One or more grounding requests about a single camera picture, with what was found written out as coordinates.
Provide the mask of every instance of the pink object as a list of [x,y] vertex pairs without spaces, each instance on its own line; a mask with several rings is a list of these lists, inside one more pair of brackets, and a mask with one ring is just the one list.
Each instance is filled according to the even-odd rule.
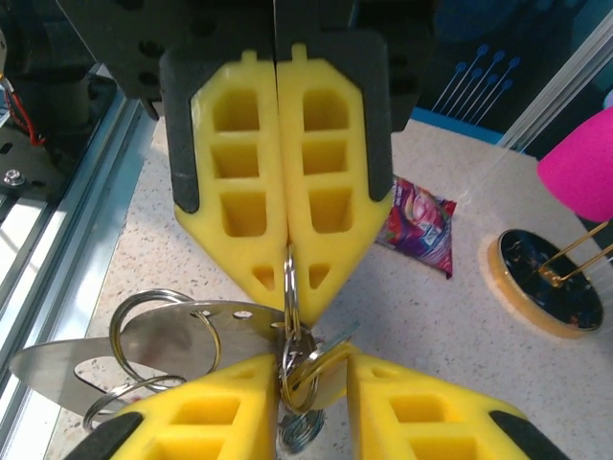
[[577,127],[538,163],[549,192],[584,219],[613,219],[613,107]]

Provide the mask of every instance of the red wire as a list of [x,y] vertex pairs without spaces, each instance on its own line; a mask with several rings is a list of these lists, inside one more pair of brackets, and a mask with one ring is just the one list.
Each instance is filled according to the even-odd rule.
[[32,123],[32,120],[30,120],[30,117],[28,116],[28,112],[26,112],[26,109],[24,108],[23,103],[21,103],[21,99],[19,99],[19,96],[17,96],[14,92],[11,93],[11,96],[12,96],[12,99],[15,101],[15,105],[17,105],[17,108],[21,112],[21,115],[24,121],[26,122],[26,125],[28,126],[28,132],[30,133],[30,143],[35,147],[42,146],[47,141],[47,139],[44,139],[44,138],[36,139],[34,124]]
[[7,108],[9,109],[9,113],[11,114],[11,118],[14,123],[20,128],[22,128],[24,131],[28,131],[28,127],[25,126],[21,120],[19,120],[19,117],[17,117],[17,114],[12,109],[11,99],[9,98],[9,93],[7,93],[7,91],[4,92],[4,100],[7,103]]

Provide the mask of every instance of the white table surface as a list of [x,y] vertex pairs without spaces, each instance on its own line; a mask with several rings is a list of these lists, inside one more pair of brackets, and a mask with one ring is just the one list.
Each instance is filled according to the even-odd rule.
[[[505,400],[524,411],[575,460],[613,459],[613,328],[581,340],[551,337],[518,317],[488,274],[486,249],[509,228],[565,245],[585,231],[544,190],[535,161],[411,121],[393,136],[395,173],[458,201],[453,218],[454,276],[374,246],[329,306],[316,332],[331,336],[350,318],[354,343],[396,361]],[[170,171],[160,123],[109,268],[90,336],[107,335],[112,311],[129,294],[173,288],[200,299],[246,300],[173,218]],[[589,241],[573,254],[594,254]],[[613,268],[591,272],[611,310]],[[105,386],[125,381],[99,361],[87,375]],[[347,407],[327,410],[324,431],[300,459],[352,458]],[[79,417],[62,411],[47,452],[61,459],[84,437]]]

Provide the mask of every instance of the electrical wire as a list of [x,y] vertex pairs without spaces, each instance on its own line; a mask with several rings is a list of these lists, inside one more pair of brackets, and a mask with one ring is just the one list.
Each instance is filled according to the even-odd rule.
[[28,133],[28,135],[30,136],[30,143],[33,146],[42,146],[47,140],[44,137],[36,135],[34,123],[32,123],[32,119],[28,115],[26,108],[23,106],[21,98],[19,98],[19,96],[15,93],[9,79],[7,79],[6,76],[0,74],[0,84],[4,87],[5,101],[7,102],[7,108],[9,109],[11,118],[14,123]]

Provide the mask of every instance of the candy wrapper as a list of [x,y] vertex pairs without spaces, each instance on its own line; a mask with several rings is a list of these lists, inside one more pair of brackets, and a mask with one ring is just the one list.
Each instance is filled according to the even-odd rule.
[[394,178],[394,204],[376,242],[442,270],[451,278],[451,216],[456,202]]

